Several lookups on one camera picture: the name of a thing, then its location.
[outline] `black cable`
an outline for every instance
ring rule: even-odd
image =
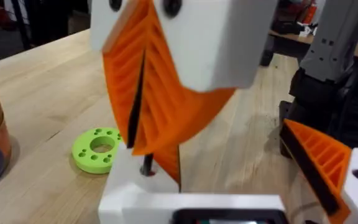
[[[342,138],[342,130],[343,130],[343,126],[344,126],[344,121],[346,120],[347,111],[349,110],[349,107],[351,105],[357,84],[358,84],[358,75],[355,77],[355,80],[354,80],[352,86],[350,87],[349,91],[347,92],[346,100],[345,100],[344,106],[342,108],[341,115],[339,117],[339,124],[338,124],[338,131],[337,131],[337,138],[339,140],[341,140],[341,138]]]

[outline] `metal rod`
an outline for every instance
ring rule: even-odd
[[[152,153],[144,156],[143,166],[140,168],[140,173],[146,177],[154,175],[152,172],[153,157],[154,155]]]
[[[22,37],[23,48],[24,48],[24,50],[29,50],[31,48],[30,39],[27,36],[27,31],[25,29],[22,11],[21,11],[18,0],[12,0],[12,6],[13,6],[13,11],[15,12],[17,26],[19,28],[20,35]]]

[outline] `green 3d printed disc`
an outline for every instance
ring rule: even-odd
[[[91,129],[75,140],[72,150],[74,160],[85,172],[108,173],[121,141],[122,137],[115,128]]]

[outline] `wooden table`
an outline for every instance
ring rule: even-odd
[[[296,34],[278,34],[277,32],[274,32],[272,30],[269,32],[269,34],[276,36],[276,37],[282,37],[282,38],[294,40],[294,41],[305,43],[305,44],[311,44],[314,39],[313,35],[309,35],[307,37],[300,37],[299,35],[296,35]],[[354,50],[354,55],[358,56],[358,43],[356,45],[356,49]]]
[[[287,208],[292,198],[310,195],[299,188],[305,181],[297,167],[279,153],[278,104],[291,100],[297,68],[296,59],[275,55],[250,89],[236,91],[181,145],[184,192],[280,194]],[[71,158],[81,133],[116,127],[89,31],[0,61],[0,99],[13,145],[0,180],[0,223],[98,223],[107,175],[84,173]]]

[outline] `red object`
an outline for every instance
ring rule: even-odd
[[[309,9],[308,12],[306,13],[305,18],[303,19],[304,24],[311,24],[311,21],[313,20],[314,14],[316,14],[316,10],[317,10],[317,5],[316,4],[312,4]]]

